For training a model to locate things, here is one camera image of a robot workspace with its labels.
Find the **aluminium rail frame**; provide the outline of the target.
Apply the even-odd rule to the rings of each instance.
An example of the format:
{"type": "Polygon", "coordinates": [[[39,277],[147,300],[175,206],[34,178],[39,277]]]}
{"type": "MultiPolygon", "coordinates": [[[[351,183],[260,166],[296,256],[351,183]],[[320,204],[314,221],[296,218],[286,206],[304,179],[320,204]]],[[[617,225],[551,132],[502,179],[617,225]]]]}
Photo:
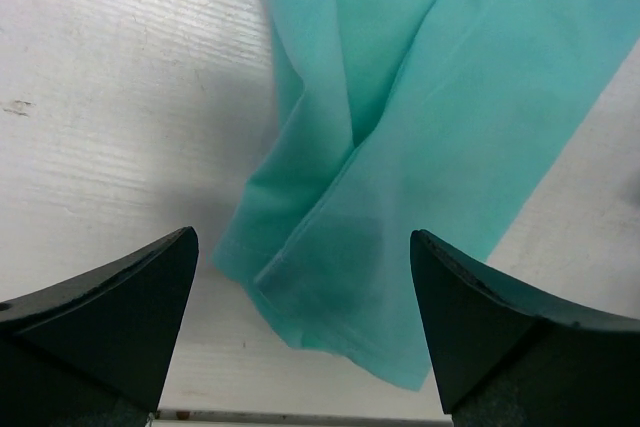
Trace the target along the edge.
{"type": "Polygon", "coordinates": [[[234,426],[452,426],[451,420],[410,420],[335,415],[260,413],[162,409],[153,414],[158,421],[186,424],[231,424],[234,426]]]}

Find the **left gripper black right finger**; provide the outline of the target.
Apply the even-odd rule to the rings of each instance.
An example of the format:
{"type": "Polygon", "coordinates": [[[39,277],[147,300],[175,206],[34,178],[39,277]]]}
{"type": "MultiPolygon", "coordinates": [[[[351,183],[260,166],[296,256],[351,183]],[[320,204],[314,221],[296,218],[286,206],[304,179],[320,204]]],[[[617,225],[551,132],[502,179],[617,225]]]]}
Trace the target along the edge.
{"type": "Polygon", "coordinates": [[[639,323],[551,295],[425,230],[410,262],[443,411],[457,426],[635,426],[639,323]]]}

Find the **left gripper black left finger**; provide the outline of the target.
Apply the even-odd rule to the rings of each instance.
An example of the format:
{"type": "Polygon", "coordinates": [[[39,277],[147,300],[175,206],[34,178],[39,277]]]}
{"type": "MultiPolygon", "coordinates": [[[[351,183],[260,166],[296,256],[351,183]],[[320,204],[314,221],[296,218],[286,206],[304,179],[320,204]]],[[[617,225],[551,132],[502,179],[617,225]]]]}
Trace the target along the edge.
{"type": "Polygon", "coordinates": [[[198,256],[197,234],[184,227],[2,302],[2,425],[149,425],[198,256]]]}

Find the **teal t shirt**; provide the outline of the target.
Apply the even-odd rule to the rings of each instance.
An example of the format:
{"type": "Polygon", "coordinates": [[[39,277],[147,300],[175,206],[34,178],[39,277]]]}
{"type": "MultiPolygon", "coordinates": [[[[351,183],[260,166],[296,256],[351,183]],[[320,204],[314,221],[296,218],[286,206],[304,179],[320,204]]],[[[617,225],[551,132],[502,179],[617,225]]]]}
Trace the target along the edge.
{"type": "Polygon", "coordinates": [[[639,37],[639,0],[264,0],[279,133],[213,263],[290,347],[419,390],[409,239],[485,259],[639,37]]]}

